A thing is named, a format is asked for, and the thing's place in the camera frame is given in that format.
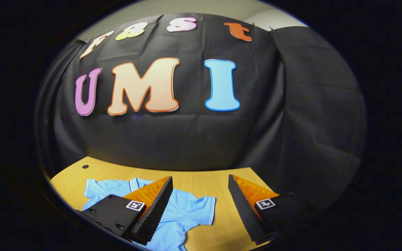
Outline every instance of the light blue shirt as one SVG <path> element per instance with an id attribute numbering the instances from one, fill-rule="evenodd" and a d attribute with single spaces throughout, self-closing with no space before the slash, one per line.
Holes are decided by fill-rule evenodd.
<path id="1" fill-rule="evenodd" d="M 124 197 L 153 181 L 133 178 L 130 181 L 86 180 L 84 195 L 89 198 L 83 210 L 93 206 L 110 194 Z M 196 198 L 193 194 L 174 189 L 164 210 L 155 234 L 146 246 L 152 251 L 186 251 L 185 233 L 198 225 L 211 225 L 215 214 L 215 197 Z"/>

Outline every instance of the wooden table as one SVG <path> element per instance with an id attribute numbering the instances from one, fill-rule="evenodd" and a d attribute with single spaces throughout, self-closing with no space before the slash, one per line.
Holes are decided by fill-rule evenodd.
<path id="1" fill-rule="evenodd" d="M 51 184 L 70 207 L 81 210 L 88 201 L 83 195 L 88 178 L 96 181 L 129 181 L 137 177 L 156 181 L 172 176 L 174 189 L 190 192 L 198 198 L 202 196 L 217 198 L 213 224 L 199 225 L 187 232 L 184 246 L 188 251 L 248 251 L 267 244 L 268 242 L 256 245 L 247 234 L 228 190 L 229 174 L 240 176 L 271 190 L 249 167 L 207 172 L 176 172 L 127 167 L 91 157 L 86 157 L 62 170 L 51 179 Z"/>

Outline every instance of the foam letter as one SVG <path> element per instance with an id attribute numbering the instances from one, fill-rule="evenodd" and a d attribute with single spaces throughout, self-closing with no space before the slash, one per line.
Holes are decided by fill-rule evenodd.
<path id="1" fill-rule="evenodd" d="M 83 58 L 84 56 L 88 55 L 89 53 L 91 53 L 91 51 L 94 49 L 94 47 L 96 47 L 97 45 L 99 45 L 107 36 L 113 34 L 114 31 L 110 31 L 105 35 L 101 35 L 100 37 L 94 39 L 94 41 L 92 42 L 92 44 L 88 47 L 88 49 L 86 49 L 85 52 L 83 52 L 83 54 L 80 56 L 80 58 Z"/>
<path id="2" fill-rule="evenodd" d="M 88 116 L 94 110 L 96 104 L 97 77 L 101 72 L 102 68 L 96 68 L 89 73 L 89 93 L 88 102 L 86 104 L 83 104 L 82 101 L 83 83 L 85 82 L 86 75 L 80 76 L 75 82 L 75 109 L 77 109 L 77 113 L 79 113 L 80 116 Z"/>
<path id="3" fill-rule="evenodd" d="M 212 94 L 206 101 L 206 107 L 214 111 L 233 111 L 240 107 L 240 102 L 233 95 L 232 71 L 236 65 L 232 61 L 207 59 L 204 65 L 210 69 Z"/>
<path id="4" fill-rule="evenodd" d="M 147 24 L 147 22 L 142 22 L 125 28 L 123 32 L 116 37 L 116 41 L 139 36 L 144 32 L 144 28 L 147 26 Z"/>
<path id="5" fill-rule="evenodd" d="M 193 22 L 196 22 L 196 19 L 194 17 L 182 17 L 173 19 L 170 21 L 170 26 L 167 27 L 167 30 L 169 32 L 193 30 L 194 28 L 196 28 L 196 24 Z"/>
<path id="6" fill-rule="evenodd" d="M 224 23 L 224 25 L 227 25 L 230 29 L 230 34 L 232 34 L 234 37 L 241 39 L 246 42 L 251 42 L 252 38 L 249 36 L 244 35 L 244 31 L 249 32 L 249 29 L 242 27 L 241 24 L 237 23 Z"/>
<path id="7" fill-rule="evenodd" d="M 173 97 L 173 71 L 179 65 L 177 58 L 156 59 L 141 78 L 133 63 L 120 64 L 113 68 L 114 86 L 108 114 L 116 116 L 125 114 L 128 107 L 123 103 L 123 93 L 137 112 L 150 90 L 150 99 L 145 109 L 150 112 L 171 112 L 179 107 Z"/>

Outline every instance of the gray wall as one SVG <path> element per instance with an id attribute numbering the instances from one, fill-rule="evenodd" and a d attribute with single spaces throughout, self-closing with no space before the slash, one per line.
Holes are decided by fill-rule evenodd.
<path id="1" fill-rule="evenodd" d="M 306 26 L 275 6 L 257 0 L 143 0 L 126 6 L 89 27 L 77 37 L 91 38 L 147 16 L 175 12 L 215 14 L 254 24 L 265 30 Z"/>

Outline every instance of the blue letter i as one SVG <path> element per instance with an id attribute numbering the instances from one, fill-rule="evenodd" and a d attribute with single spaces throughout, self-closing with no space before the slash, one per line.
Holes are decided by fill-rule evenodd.
<path id="1" fill-rule="evenodd" d="M 235 63 L 221 59 L 207 59 L 204 65 L 210 69 L 212 94 L 206 101 L 206 107 L 213 111 L 233 111 L 240 107 L 240 102 L 233 95 L 232 71 Z"/>

